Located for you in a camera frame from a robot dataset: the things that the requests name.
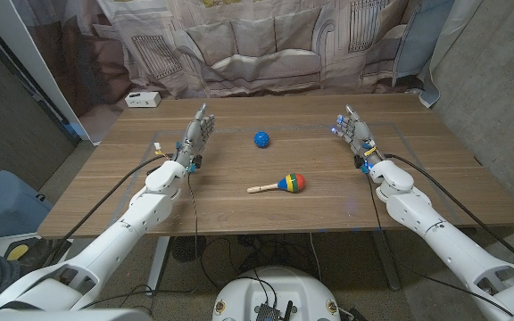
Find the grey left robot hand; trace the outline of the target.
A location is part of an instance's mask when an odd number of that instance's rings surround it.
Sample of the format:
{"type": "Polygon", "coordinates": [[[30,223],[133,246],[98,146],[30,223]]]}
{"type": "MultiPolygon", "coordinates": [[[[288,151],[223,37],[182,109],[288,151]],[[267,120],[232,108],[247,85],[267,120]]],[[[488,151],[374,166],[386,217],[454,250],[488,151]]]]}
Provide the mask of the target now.
{"type": "Polygon", "coordinates": [[[180,147],[174,161],[187,168],[193,158],[201,155],[204,147],[213,132],[215,125],[215,117],[213,114],[206,116],[207,104],[203,103],[202,107],[196,112],[194,118],[188,124],[183,136],[180,147]]]}

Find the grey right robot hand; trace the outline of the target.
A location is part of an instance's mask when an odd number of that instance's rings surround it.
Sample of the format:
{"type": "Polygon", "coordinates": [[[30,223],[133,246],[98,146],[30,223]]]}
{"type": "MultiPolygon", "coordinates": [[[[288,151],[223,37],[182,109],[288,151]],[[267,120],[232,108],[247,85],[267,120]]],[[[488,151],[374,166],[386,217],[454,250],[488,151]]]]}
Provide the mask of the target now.
{"type": "Polygon", "coordinates": [[[370,170],[384,157],[379,154],[374,136],[367,123],[360,118],[351,105],[347,104],[345,109],[345,114],[336,117],[336,125],[331,132],[350,146],[354,155],[354,166],[357,169],[370,170]]]}

